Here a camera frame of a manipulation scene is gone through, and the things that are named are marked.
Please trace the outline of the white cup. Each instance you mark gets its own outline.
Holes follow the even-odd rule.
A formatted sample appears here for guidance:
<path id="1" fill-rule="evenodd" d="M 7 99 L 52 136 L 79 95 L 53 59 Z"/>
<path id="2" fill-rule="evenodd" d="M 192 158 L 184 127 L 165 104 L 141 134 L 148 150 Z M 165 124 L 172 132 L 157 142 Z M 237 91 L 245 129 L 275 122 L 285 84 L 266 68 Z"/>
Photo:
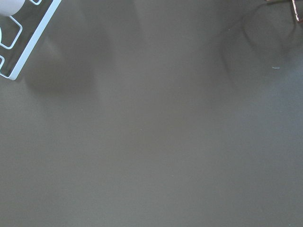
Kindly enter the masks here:
<path id="1" fill-rule="evenodd" d="M 0 0 L 0 15 L 9 17 L 16 14 L 23 7 L 25 0 Z"/>

